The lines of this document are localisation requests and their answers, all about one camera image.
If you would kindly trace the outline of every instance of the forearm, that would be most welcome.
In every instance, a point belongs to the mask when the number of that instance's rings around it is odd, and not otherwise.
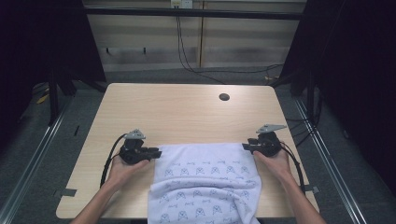
[[[111,196],[113,196],[117,190],[117,186],[111,182],[106,182],[71,223],[97,223],[100,216],[105,211]]]
[[[283,175],[281,183],[289,198],[297,223],[326,223],[315,207],[301,192],[292,175]]]

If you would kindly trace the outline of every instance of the patterned towel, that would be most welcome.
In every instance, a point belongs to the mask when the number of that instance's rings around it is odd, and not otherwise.
[[[148,223],[259,223],[262,182],[239,143],[161,146]]]

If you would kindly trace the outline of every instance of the aluminum rail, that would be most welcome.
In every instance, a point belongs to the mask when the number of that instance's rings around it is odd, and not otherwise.
[[[314,126],[309,122],[308,116],[306,115],[306,108],[304,103],[301,100],[296,100],[295,104],[300,112],[300,115],[303,119],[305,119],[305,126],[308,131],[311,133],[312,140],[314,141],[315,146],[317,147],[318,153],[323,160],[324,165],[326,166],[327,171],[337,188],[338,193],[340,194],[341,200],[346,207],[350,217],[352,218],[353,223],[355,224],[366,224],[367,221],[361,212],[361,209],[353,197],[352,193],[347,186],[344,178],[341,176],[337,165],[332,159],[332,154],[327,149],[326,145],[319,132],[314,128]]]
[[[34,7],[34,10],[45,13],[82,13],[89,15],[124,15],[124,16],[169,16],[169,17],[208,17],[208,18],[239,18],[299,21],[305,17],[303,13],[236,11],[187,8],[142,8],[142,7]]]
[[[44,157],[50,148],[50,143],[52,142],[52,139],[58,132],[58,129],[61,126],[62,121],[64,120],[64,113],[69,107],[71,101],[71,97],[68,97],[65,102],[64,109],[61,111],[58,118],[51,126],[47,128],[46,133],[44,134],[40,144],[35,150],[35,154],[33,155],[32,159],[30,159],[17,185],[15,186],[14,190],[12,190],[11,194],[8,196],[5,204],[0,210],[1,224],[9,224],[15,217],[15,214],[17,213],[17,210],[20,207],[27,190],[32,184],[35,173],[37,172],[41,162],[44,160]]]

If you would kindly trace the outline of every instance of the human hand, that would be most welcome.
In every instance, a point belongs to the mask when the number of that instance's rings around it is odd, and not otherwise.
[[[134,172],[143,168],[148,163],[149,161],[144,160],[137,164],[130,165],[117,155],[113,158],[113,162],[111,163],[111,170],[106,183],[112,183],[115,190],[118,190],[128,182]]]
[[[266,157],[259,151],[254,151],[253,154],[267,166],[278,180],[282,181],[291,176],[289,155],[285,150],[280,150],[273,157]]]

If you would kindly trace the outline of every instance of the table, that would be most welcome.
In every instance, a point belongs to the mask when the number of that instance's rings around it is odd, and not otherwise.
[[[228,101],[219,95],[227,93]],[[73,218],[99,190],[106,158],[114,142],[133,129],[147,137],[144,147],[187,143],[246,143],[263,124],[286,124],[271,87],[180,84],[126,84],[108,86],[85,144],[57,208],[59,218]],[[276,131],[299,161],[289,129]],[[146,218],[149,186],[154,176],[152,161],[136,173],[107,205],[103,217]],[[262,194],[256,217],[292,217],[280,183],[265,165],[256,162],[262,178]],[[298,180],[294,166],[292,172]],[[304,181],[309,184],[302,165]],[[309,201],[318,209],[311,191]]]

